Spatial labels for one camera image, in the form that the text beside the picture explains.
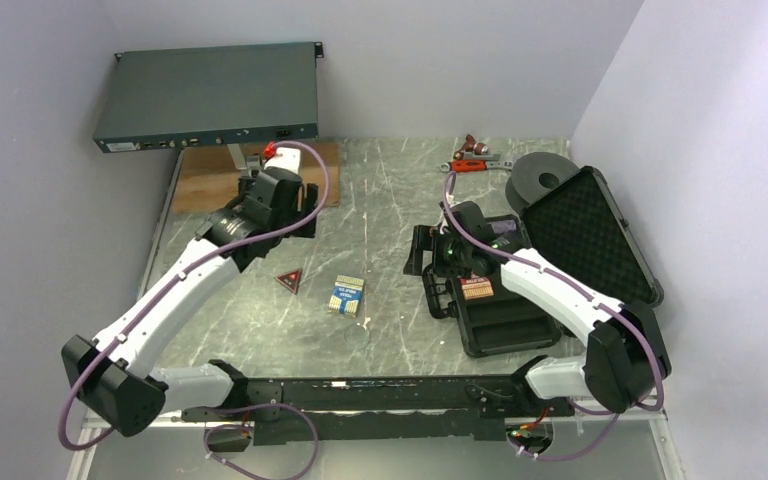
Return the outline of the blue playing card box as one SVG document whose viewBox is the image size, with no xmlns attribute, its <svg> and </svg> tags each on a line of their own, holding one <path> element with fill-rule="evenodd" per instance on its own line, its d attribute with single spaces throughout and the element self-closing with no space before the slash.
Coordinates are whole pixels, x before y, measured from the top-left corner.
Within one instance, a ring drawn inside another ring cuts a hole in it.
<svg viewBox="0 0 768 480">
<path fill-rule="evenodd" d="M 360 309 L 365 280 L 348 275 L 338 275 L 328 302 L 328 311 L 356 317 Z"/>
</svg>

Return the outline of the purple poker chip stack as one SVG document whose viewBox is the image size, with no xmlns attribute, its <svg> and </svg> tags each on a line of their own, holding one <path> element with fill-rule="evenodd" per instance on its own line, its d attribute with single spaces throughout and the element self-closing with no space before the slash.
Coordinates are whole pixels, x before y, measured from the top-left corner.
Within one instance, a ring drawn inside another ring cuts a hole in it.
<svg viewBox="0 0 768 480">
<path fill-rule="evenodd" d="M 501 236 L 506 233 L 516 232 L 518 230 L 517 222 L 511 219 L 491 221 L 489 225 L 496 236 Z"/>
</svg>

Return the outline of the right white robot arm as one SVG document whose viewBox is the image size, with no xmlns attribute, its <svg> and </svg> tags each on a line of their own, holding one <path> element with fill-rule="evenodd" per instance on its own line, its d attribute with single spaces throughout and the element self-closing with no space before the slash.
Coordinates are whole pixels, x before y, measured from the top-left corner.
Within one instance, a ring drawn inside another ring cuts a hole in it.
<svg viewBox="0 0 768 480">
<path fill-rule="evenodd" d="M 649 305 L 611 297 L 564 272 L 528 244 L 516 220 L 490 220 L 471 201 L 441 209 L 437 224 L 414 226 L 405 274 L 496 274 L 504 289 L 584 347 L 577 356 L 543 356 L 517 370 L 510 391 L 517 411 L 534 415 L 556 398 L 591 398 L 613 414 L 662 408 L 671 366 Z"/>
</svg>

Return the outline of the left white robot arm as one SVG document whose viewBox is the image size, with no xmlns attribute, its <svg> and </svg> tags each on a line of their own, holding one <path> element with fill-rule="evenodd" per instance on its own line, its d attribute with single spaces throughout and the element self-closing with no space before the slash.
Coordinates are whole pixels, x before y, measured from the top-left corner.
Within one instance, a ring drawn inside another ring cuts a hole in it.
<svg viewBox="0 0 768 480">
<path fill-rule="evenodd" d="M 204 303 L 288 236 L 312 238 L 318 188 L 291 170 L 268 167 L 209 214 L 169 270 L 113 324 L 91 339 L 67 341 L 61 356 L 78 400 L 124 437 L 161 414 L 210 408 L 239 417 L 248 379 L 222 360 L 159 368 L 168 344 Z"/>
</svg>

